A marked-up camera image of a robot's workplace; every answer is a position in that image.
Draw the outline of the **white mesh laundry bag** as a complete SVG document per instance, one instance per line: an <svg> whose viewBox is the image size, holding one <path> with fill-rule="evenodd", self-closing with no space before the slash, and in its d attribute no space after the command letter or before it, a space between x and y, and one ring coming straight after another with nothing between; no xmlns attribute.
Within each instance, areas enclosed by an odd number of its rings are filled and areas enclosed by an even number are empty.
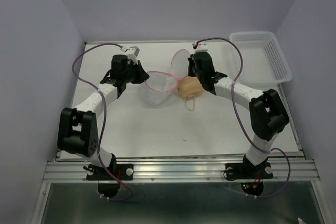
<svg viewBox="0 0 336 224"><path fill-rule="evenodd" d="M149 71L149 78L140 85L140 99L150 106L164 103L177 89L179 82L188 76L189 57L186 49L180 49L173 55L168 72Z"/></svg>

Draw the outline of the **beige bra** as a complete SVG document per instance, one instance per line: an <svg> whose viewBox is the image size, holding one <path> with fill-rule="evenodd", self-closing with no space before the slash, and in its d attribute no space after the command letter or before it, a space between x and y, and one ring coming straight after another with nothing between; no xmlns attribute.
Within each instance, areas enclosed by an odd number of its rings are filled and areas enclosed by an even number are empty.
<svg viewBox="0 0 336 224"><path fill-rule="evenodd" d="M180 97L184 100L185 107L189 111L194 111L196 97L204 91L200 81L196 77L186 77L179 82L177 90ZM188 100L192 100L191 108L187 105Z"/></svg>

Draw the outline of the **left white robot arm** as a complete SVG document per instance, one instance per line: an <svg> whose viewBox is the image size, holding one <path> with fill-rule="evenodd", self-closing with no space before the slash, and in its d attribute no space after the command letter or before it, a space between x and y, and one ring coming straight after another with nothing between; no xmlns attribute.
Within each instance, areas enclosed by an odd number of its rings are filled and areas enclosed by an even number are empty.
<svg viewBox="0 0 336 224"><path fill-rule="evenodd" d="M130 55L114 55L111 69L95 91L73 108L64 108L60 114L57 146L60 150L75 154L99 167L106 179L117 172L114 154L101 147L102 133L98 133L97 118L103 115L104 130L107 106L117 100L127 84L142 84L149 78L139 60Z"/></svg>

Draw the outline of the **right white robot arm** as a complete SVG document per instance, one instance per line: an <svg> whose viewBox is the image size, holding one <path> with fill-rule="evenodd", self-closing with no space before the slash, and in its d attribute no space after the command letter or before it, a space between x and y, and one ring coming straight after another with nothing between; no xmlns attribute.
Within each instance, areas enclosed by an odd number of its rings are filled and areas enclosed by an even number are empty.
<svg viewBox="0 0 336 224"><path fill-rule="evenodd" d="M273 142L287 124L289 115L274 89L262 91L236 83L228 75L215 71L209 53L197 52L188 58L188 75L196 77L202 87L213 95L232 101L238 123L248 136L239 117L236 105L249 111L253 138L251 147L245 154L241 170L244 175L253 177L260 172L260 165L266 161Z"/></svg>

